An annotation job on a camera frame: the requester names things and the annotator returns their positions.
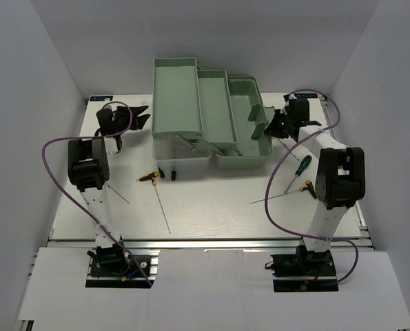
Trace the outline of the green plastic toolbox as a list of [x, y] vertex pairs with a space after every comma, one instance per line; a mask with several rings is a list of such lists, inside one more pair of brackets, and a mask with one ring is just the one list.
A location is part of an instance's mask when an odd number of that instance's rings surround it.
[[154, 158], [166, 171], [262, 167], [274, 151], [256, 79], [202, 69], [196, 58], [156, 58], [152, 100]]

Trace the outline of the small green black precision screwdriver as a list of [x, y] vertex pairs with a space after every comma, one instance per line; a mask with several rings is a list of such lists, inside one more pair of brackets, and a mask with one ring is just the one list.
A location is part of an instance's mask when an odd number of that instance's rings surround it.
[[160, 167], [158, 167], [158, 173], [159, 173], [159, 177], [160, 177], [160, 178], [162, 178], [162, 179], [165, 178], [165, 173], [164, 173], [164, 171], [163, 171]]

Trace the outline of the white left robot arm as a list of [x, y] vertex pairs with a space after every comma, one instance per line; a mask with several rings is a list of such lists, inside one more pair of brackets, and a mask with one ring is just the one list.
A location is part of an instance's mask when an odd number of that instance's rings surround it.
[[121, 233], [114, 224], [107, 196], [108, 156], [121, 151], [123, 132], [143, 129], [150, 117], [147, 109], [147, 106], [129, 108], [123, 103], [113, 109], [108, 103], [96, 113], [99, 128], [93, 138], [68, 142], [69, 180], [84, 200], [95, 233], [96, 246], [89, 255], [101, 268], [115, 275], [128, 271], [130, 258], [121, 247]]

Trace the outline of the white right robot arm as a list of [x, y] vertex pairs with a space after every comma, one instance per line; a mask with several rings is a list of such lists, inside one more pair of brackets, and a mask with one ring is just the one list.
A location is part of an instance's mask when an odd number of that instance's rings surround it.
[[309, 100], [285, 97], [285, 106], [276, 110], [265, 134], [291, 138], [318, 160], [314, 190], [317, 206], [306, 233], [293, 255], [274, 260], [276, 275], [318, 276], [329, 264], [331, 242], [341, 219], [365, 195], [365, 154], [362, 148], [348, 147], [335, 140], [327, 128], [310, 119]]

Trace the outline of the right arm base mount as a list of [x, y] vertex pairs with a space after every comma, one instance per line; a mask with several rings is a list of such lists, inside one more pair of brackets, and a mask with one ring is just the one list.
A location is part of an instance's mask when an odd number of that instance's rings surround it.
[[332, 256], [326, 262], [300, 266], [295, 254], [273, 254], [265, 269], [272, 271], [276, 293], [339, 291]]

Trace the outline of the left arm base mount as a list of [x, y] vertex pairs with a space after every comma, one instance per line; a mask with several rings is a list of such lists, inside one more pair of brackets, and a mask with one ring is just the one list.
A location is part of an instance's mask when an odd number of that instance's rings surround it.
[[154, 283], [158, 257], [154, 254], [130, 255], [113, 245], [88, 250], [90, 257], [86, 288], [150, 289]]

